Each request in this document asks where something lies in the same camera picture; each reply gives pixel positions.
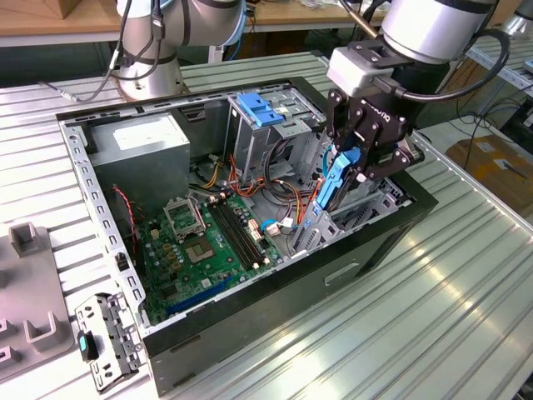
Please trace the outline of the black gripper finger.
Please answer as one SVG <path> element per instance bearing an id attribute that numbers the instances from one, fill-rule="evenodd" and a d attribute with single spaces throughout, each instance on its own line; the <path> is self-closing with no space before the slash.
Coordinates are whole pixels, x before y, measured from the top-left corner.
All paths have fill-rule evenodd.
<path id="1" fill-rule="evenodd" d="M 368 141 L 359 133 L 367 116 L 366 103 L 362 97 L 350 97 L 341 89 L 333 88 L 327 96 L 326 135 L 339 152 L 359 148 L 368 153 Z"/>
<path id="2" fill-rule="evenodd" d="M 404 118 L 378 122 L 366 118 L 358 129 L 368 141 L 368 153 L 356 162 L 356 180 L 363 183 L 385 178 L 424 160 L 422 151 L 410 141 Z"/>

